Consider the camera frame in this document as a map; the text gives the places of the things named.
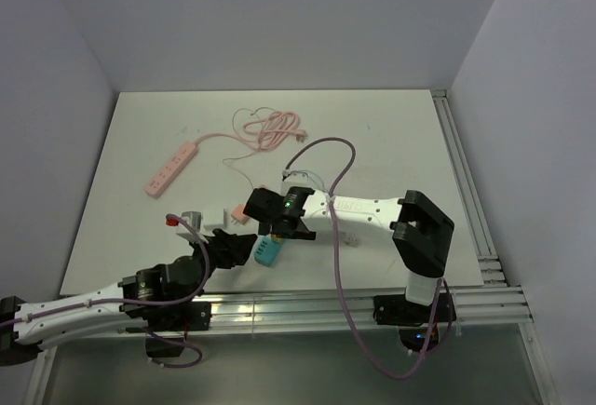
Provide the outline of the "teal power strip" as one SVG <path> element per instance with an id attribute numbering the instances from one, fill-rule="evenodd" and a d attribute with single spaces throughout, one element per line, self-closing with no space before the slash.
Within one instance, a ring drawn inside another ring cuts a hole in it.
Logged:
<path id="1" fill-rule="evenodd" d="M 254 261 L 265 267 L 272 267 L 283 246 L 282 243 L 276 243 L 271 236 L 261 236 L 252 251 Z"/>

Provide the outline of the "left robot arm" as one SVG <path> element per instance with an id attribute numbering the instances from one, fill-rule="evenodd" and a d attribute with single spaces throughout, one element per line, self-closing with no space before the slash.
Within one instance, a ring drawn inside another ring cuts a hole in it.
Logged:
<path id="1" fill-rule="evenodd" d="M 42 303 L 1 301 L 1 364 L 14 366 L 51 347 L 105 331 L 205 331 L 211 306 L 201 301 L 217 269 L 244 265 L 255 234 L 217 229 L 191 243 L 191 254 L 159 263 L 92 292 Z"/>

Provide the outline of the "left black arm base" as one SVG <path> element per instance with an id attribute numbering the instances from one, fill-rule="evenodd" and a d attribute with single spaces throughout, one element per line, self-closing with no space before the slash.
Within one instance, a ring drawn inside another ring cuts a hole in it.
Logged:
<path id="1" fill-rule="evenodd" d="M 152 317 L 146 325 L 125 328 L 129 334 L 142 334 L 145 338 L 145 354 L 159 366 L 181 369 L 195 366 L 202 358 L 202 351 L 189 341 L 190 331 L 207 331 L 210 328 L 211 303 L 191 302 L 175 306 L 172 312 Z M 174 363 L 184 351 L 192 351 L 192 361 Z"/>

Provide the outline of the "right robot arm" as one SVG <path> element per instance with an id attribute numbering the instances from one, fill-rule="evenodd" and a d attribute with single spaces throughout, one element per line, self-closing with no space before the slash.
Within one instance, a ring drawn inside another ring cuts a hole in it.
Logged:
<path id="1" fill-rule="evenodd" d="M 405 315 L 421 321 L 434 311 L 454 222 L 423 193 L 408 190 L 401 198 L 365 199 L 302 186 L 291 187 L 284 196 L 256 188 L 243 213 L 259 223 L 261 235 L 314 241 L 319 233 L 330 232 L 392 242 L 408 270 Z"/>

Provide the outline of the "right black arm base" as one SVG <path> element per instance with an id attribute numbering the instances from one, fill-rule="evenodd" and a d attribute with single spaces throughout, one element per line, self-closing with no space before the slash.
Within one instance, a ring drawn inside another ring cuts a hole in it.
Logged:
<path id="1" fill-rule="evenodd" d="M 404 294 L 376 295 L 373 297 L 372 317 L 377 325 L 399 329 L 401 344 L 406 350 L 419 353 L 426 339 L 431 306 L 409 303 Z M 457 319 L 453 298 L 448 293 L 439 295 L 427 348 L 432 353 L 447 338 Z"/>

